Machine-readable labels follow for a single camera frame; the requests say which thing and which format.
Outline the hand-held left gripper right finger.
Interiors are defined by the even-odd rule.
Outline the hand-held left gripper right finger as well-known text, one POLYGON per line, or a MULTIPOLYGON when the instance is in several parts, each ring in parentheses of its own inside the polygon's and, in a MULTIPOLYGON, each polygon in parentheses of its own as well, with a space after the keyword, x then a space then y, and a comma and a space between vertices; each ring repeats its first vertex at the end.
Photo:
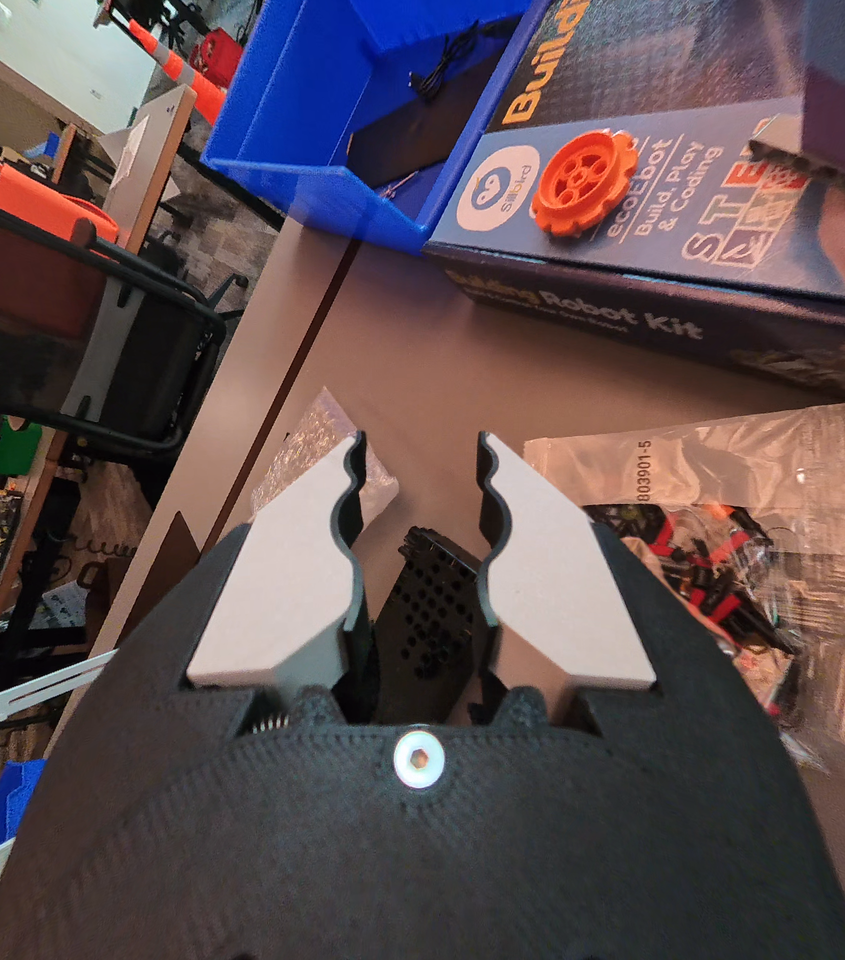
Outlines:
POLYGON ((581 690, 650 690, 656 672, 584 510, 490 431, 478 436, 476 480, 490 675, 536 690, 554 723, 581 690))

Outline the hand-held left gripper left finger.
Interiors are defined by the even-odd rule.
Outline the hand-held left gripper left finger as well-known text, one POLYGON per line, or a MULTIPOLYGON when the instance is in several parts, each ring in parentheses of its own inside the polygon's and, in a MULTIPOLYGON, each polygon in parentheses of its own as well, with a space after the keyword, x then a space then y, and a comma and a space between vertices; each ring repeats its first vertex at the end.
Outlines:
POLYGON ((309 687, 344 717, 379 699, 365 583, 353 545, 367 438, 345 436, 256 514, 186 670, 196 688, 255 688, 288 708, 309 687))

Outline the small orange plastic wheel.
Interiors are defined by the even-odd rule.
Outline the small orange plastic wheel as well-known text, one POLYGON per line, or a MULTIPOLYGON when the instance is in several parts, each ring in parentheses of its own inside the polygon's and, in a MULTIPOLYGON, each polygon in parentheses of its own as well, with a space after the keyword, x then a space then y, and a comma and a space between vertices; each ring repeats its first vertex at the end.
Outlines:
POLYGON ((579 237, 597 226, 629 191, 639 163, 625 130, 587 130, 565 143, 542 170, 530 212, 553 237, 579 237))

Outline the blue plastic storage bin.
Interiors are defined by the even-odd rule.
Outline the blue plastic storage bin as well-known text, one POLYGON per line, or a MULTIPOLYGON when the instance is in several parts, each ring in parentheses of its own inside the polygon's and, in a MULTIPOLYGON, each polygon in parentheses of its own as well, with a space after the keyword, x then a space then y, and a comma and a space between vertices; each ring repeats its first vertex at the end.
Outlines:
POLYGON ((264 3, 202 153, 290 218, 419 254, 549 2, 264 3), (393 200, 347 166, 352 134, 502 52, 449 158, 393 200))

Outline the light grey perforated beam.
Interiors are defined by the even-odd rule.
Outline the light grey perforated beam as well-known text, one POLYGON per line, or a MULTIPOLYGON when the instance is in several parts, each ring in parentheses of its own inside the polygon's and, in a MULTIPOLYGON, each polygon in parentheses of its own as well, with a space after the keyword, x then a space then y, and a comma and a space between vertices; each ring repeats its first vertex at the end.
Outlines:
POLYGON ((750 138, 748 146, 752 159, 786 167, 813 181, 845 191, 845 169, 806 153, 802 133, 802 114, 776 114, 750 138))

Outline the black perforated plastic block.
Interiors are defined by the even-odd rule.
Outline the black perforated plastic block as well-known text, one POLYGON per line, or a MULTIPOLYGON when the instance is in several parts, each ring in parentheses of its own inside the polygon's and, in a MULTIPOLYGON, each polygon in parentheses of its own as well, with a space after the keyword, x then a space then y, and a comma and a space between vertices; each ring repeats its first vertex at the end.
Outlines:
POLYGON ((373 625, 379 726, 465 725, 482 700, 489 628, 478 596, 481 560, 437 531, 413 526, 373 625))

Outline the clear bubble wrap sheet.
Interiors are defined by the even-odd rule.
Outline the clear bubble wrap sheet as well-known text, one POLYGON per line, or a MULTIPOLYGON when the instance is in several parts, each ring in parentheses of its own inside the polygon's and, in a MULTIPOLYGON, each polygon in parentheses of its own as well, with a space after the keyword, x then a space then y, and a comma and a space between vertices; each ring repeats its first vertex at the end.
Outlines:
MULTIPOLYGON (((248 520, 299 479, 357 426, 327 388, 322 388, 283 440, 266 474, 250 497, 248 520)), ((366 481, 360 508, 364 525, 373 522, 399 495, 398 479, 383 465, 370 444, 366 447, 366 481)))

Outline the black office chair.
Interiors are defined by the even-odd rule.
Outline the black office chair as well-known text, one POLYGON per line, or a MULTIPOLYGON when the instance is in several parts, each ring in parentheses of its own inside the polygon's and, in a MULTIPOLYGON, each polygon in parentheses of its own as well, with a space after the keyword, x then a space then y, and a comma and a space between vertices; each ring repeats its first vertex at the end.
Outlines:
POLYGON ((161 457, 186 438, 226 325, 211 301, 106 240, 0 209, 0 416, 161 457))

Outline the green plastic item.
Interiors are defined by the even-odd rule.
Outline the green plastic item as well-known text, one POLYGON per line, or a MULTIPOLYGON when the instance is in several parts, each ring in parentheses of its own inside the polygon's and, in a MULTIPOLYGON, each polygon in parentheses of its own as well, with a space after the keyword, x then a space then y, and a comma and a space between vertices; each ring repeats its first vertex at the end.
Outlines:
POLYGON ((0 422, 0 476, 29 474, 44 434, 43 427, 28 419, 18 424, 8 416, 0 422))

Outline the dark blue cardboard kit box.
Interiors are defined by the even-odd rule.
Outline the dark blue cardboard kit box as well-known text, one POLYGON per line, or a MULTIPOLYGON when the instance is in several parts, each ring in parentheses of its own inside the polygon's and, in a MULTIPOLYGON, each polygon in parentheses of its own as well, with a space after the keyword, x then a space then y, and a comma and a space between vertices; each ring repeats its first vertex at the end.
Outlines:
POLYGON ((808 2, 550 2, 423 250, 477 302, 845 398, 845 191, 752 159, 803 115, 808 2), (540 230, 547 164, 628 132, 628 193, 540 230))

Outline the orange fabric item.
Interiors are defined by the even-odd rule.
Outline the orange fabric item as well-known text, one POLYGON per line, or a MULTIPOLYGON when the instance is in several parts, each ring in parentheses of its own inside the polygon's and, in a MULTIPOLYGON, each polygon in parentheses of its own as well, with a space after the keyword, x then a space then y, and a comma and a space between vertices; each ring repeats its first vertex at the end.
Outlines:
POLYGON ((81 220, 91 222, 97 237, 115 244, 119 226, 104 210, 81 198, 70 197, 0 162, 0 210, 49 234, 69 241, 81 220))

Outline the light wooden side table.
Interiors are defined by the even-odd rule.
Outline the light wooden side table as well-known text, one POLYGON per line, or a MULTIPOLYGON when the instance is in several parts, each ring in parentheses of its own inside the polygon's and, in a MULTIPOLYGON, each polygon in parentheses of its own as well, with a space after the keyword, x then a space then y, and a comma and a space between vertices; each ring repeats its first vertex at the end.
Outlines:
POLYGON ((148 114, 149 123, 135 153, 123 152, 128 127, 98 137, 115 166, 103 210, 119 227, 118 244, 130 253, 137 254, 146 239, 196 99, 182 85, 142 106, 136 118, 148 114))

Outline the flat black rectangular panel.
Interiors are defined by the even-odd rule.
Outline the flat black rectangular panel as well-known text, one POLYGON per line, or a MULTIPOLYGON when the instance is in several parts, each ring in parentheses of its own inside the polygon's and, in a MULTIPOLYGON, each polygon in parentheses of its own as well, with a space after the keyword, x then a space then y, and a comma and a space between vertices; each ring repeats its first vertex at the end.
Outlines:
POLYGON ((350 137, 346 168, 377 189, 445 162, 467 126, 502 52, 449 79, 429 103, 407 102, 350 137))

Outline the orange traffic cone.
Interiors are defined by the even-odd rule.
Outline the orange traffic cone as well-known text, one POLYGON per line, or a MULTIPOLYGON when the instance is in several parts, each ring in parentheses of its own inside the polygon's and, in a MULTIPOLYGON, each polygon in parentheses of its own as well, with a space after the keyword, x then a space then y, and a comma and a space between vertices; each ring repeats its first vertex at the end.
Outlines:
POLYGON ((189 87, 196 93, 197 112, 213 126, 224 106, 226 92, 157 40, 150 30, 146 30, 136 20, 128 20, 128 30, 174 83, 189 87))

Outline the red bag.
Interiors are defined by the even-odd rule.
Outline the red bag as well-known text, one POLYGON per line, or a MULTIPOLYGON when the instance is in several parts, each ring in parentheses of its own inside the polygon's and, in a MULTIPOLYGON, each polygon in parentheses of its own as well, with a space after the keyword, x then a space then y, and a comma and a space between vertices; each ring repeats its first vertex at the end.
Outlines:
POLYGON ((189 66, 221 90, 227 90, 237 74, 244 47, 225 29, 209 31, 195 43, 189 66))

